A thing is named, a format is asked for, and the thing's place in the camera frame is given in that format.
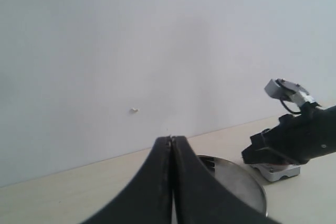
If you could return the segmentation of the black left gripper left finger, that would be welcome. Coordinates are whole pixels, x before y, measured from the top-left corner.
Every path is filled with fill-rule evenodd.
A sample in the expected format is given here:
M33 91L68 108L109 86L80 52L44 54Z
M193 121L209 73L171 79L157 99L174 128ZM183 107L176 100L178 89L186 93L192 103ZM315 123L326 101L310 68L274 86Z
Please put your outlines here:
M159 137L131 181L84 223L171 223L171 138Z

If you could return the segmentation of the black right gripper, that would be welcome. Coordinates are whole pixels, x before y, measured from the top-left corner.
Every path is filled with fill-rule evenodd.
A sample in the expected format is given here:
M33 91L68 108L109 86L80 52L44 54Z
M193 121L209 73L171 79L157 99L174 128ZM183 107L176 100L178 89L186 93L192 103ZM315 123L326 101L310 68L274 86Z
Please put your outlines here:
M265 129L250 137L250 145L242 151L243 162L252 164L306 164L323 155L323 111L314 109L300 116L279 119L272 130L272 151L266 146Z

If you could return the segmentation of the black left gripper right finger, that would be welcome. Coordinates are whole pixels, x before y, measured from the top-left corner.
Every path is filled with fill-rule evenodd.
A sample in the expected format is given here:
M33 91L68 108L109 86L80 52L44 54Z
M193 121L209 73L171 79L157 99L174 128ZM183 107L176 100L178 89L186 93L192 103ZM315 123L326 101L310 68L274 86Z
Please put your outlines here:
M185 136L171 138L171 183L178 223L277 223L221 185Z

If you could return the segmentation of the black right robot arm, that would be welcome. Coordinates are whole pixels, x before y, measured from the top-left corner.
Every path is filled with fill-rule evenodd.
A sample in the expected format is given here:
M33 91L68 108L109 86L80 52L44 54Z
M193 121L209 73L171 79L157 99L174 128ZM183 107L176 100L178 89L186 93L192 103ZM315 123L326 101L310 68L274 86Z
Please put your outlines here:
M335 107L285 114L279 124L250 137L245 164L304 165L335 152ZM184 136L172 138L178 223L275 223L252 209L209 172Z

